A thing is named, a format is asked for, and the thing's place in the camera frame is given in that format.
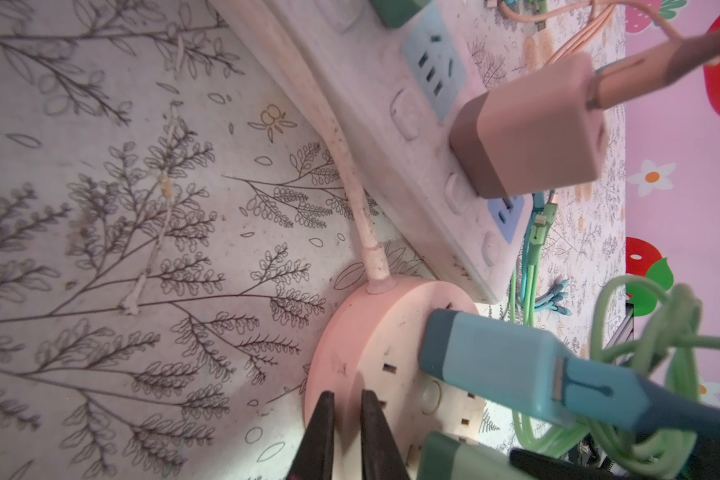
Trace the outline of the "light green charger plug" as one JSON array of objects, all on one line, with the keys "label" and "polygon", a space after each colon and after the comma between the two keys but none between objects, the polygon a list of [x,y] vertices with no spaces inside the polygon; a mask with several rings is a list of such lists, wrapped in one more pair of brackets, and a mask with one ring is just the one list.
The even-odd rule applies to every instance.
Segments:
[{"label": "light green charger plug", "polygon": [[396,29],[417,15],[430,0],[371,0],[370,3],[382,23],[387,28]]},{"label": "light green charger plug", "polygon": [[533,479],[513,467],[509,458],[464,437],[430,433],[422,447],[418,480],[511,480]]}]

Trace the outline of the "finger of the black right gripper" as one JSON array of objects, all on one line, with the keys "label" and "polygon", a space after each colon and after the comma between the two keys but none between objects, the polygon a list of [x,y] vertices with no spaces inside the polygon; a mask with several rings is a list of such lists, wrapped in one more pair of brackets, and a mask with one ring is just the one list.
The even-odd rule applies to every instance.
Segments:
[{"label": "finger of the black right gripper", "polygon": [[523,449],[509,453],[510,464],[539,480],[616,480],[624,479],[605,470],[575,465]]}]

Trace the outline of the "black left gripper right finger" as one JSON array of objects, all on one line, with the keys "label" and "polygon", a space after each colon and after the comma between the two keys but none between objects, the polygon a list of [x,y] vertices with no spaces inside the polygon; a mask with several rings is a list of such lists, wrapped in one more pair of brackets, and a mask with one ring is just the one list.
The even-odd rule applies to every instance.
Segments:
[{"label": "black left gripper right finger", "polygon": [[372,390],[361,393],[361,467],[363,480],[409,480],[404,461]]}]

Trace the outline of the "pink charger plug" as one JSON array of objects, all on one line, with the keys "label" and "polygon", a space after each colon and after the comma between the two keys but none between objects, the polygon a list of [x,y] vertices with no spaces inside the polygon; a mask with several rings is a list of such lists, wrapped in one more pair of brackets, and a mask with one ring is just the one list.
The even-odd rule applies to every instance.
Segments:
[{"label": "pink charger plug", "polygon": [[475,192],[514,197],[594,182],[608,143],[605,116],[587,106],[595,75],[577,53],[467,102],[450,147]]}]

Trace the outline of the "teal charger plug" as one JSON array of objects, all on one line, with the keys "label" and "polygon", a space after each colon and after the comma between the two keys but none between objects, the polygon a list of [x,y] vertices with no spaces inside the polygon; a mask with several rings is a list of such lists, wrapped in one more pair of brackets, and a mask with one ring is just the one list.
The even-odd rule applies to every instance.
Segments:
[{"label": "teal charger plug", "polygon": [[557,366],[573,353],[552,333],[455,310],[426,324],[419,366],[469,394],[554,425],[576,415],[555,399]]}]

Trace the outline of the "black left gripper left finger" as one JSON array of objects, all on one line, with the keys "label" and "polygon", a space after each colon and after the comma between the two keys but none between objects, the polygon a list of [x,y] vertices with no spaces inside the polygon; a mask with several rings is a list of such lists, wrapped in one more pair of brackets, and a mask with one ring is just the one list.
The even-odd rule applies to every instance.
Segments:
[{"label": "black left gripper left finger", "polygon": [[331,480],[335,434],[335,395],[320,394],[286,480]]}]

